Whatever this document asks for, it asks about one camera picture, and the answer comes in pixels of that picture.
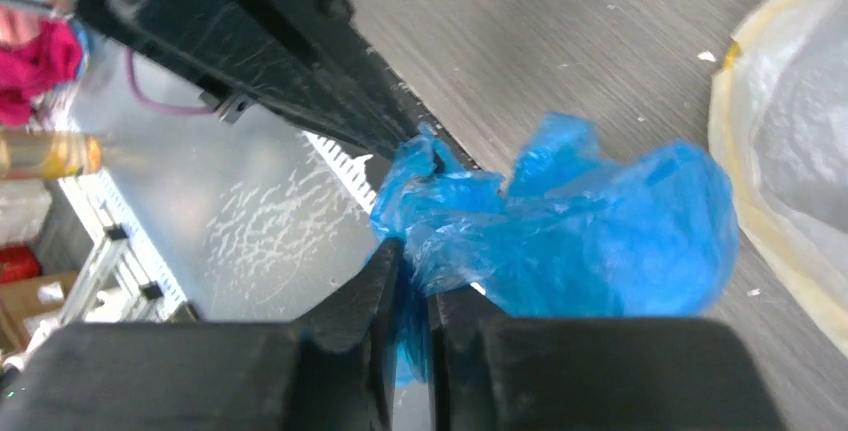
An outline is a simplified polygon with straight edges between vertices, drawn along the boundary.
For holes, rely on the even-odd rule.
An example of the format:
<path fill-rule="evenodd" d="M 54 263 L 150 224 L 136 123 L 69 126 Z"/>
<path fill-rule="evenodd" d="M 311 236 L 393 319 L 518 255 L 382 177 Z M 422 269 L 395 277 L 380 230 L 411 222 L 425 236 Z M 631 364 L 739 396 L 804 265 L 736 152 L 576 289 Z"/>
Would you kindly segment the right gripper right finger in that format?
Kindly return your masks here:
<path fill-rule="evenodd" d="M 751 355 L 701 318 L 537 319 L 427 301 L 438 430 L 781 430 Z"/>

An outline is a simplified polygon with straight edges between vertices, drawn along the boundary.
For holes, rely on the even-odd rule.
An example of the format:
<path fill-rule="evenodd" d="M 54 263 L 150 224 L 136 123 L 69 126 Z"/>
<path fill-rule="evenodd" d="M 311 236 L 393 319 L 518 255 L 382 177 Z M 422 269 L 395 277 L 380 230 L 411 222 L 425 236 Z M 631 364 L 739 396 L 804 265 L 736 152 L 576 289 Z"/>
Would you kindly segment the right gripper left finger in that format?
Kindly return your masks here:
<path fill-rule="evenodd" d="M 288 323 L 72 324 L 1 395 L 5 430 L 387 430 L 401 243 Z"/>

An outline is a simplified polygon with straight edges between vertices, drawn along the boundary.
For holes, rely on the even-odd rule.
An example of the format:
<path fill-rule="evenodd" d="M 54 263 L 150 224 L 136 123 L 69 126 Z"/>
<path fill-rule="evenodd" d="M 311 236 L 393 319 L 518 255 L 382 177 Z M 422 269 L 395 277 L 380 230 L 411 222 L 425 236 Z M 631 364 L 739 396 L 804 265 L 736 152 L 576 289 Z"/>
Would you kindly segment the blue trash bag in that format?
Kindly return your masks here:
<path fill-rule="evenodd" d="M 554 112 L 511 180 L 465 169 L 422 125 L 370 220 L 404 248 L 400 386 L 427 379 L 427 297 L 470 286 L 518 317 L 694 315 L 720 296 L 739 250 L 730 180 L 702 148 L 608 160 L 591 122 Z"/>

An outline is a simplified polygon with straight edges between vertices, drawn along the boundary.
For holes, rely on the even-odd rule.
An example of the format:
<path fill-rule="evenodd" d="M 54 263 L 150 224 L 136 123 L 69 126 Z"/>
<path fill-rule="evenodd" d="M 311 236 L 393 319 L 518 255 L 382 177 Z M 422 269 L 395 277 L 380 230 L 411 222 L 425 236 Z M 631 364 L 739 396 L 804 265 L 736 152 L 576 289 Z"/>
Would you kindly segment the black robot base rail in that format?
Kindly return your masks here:
<path fill-rule="evenodd" d="M 214 98 L 392 158 L 436 117 L 353 23 L 350 0 L 58 0 Z"/>

